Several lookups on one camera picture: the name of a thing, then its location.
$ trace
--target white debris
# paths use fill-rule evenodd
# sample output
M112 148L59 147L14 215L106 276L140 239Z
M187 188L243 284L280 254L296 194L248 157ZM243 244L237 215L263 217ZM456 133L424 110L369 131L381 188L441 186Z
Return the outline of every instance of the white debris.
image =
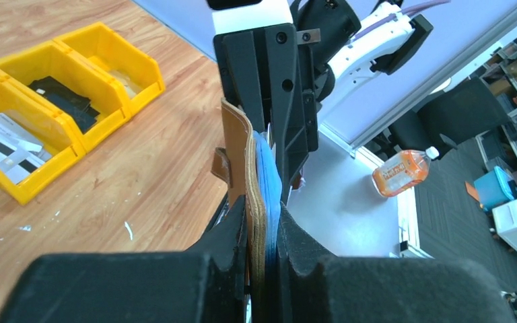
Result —
M126 227L126 230L128 230L128 233L130 234L130 240L133 240L132 228L128 224L128 221L124 221L124 226Z

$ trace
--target blue box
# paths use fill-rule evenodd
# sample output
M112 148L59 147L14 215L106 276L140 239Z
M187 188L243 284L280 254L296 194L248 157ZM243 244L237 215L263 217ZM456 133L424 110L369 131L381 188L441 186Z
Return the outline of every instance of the blue box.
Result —
M514 195L508 182L513 180L499 166L475 181L475 189L479 193L479 202L488 211L514 200Z

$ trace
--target white bottle cap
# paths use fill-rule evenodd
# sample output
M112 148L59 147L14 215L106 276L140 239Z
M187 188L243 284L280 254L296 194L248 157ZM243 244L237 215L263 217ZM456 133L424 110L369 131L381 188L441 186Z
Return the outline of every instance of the white bottle cap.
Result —
M427 150L425 150L425 154L427 155L427 157L431 159L436 159L437 157L439 157L439 151L435 147L427 148Z

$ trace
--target screw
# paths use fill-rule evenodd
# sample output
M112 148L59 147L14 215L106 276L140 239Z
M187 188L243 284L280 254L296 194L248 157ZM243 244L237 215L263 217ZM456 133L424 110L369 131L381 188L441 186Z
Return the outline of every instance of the screw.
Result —
M286 34L283 32L279 32L277 34L277 42L279 44L284 44L286 42Z

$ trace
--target chair backrest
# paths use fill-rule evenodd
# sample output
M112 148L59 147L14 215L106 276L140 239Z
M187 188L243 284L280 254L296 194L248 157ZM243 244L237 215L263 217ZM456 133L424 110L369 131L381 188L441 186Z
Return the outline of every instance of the chair backrest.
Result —
M490 89L478 78L464 81L427 103L417 113L436 147L443 147L440 134L455 143L510 121Z

